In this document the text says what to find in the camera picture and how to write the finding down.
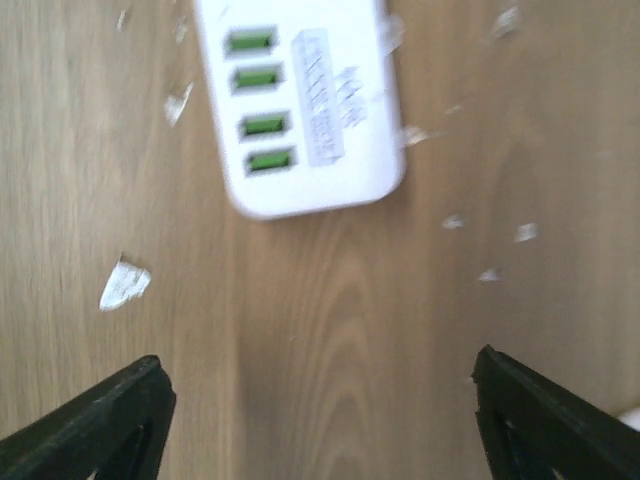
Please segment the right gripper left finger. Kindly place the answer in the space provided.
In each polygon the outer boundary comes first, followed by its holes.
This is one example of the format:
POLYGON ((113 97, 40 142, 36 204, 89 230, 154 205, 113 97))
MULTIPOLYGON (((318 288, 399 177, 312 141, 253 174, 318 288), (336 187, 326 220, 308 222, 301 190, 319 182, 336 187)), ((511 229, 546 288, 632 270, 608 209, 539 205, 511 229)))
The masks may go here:
POLYGON ((143 356, 1 441, 3 479, 156 479, 176 405, 143 356))

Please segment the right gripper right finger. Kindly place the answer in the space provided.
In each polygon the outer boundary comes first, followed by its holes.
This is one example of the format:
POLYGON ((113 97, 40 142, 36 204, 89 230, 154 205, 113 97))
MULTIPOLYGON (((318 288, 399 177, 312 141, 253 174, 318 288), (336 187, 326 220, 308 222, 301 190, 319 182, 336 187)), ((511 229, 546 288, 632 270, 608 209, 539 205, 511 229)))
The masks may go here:
POLYGON ((495 479, 637 479, 639 432, 509 355, 477 355, 476 419, 495 479))

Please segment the white power strip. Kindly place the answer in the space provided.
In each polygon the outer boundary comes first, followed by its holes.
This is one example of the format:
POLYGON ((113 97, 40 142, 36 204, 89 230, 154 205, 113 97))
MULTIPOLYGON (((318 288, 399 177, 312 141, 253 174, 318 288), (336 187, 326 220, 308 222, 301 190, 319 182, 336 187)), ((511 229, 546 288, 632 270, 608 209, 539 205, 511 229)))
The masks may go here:
POLYGON ((406 169, 383 1, 193 5, 225 186, 276 219, 369 204, 406 169))

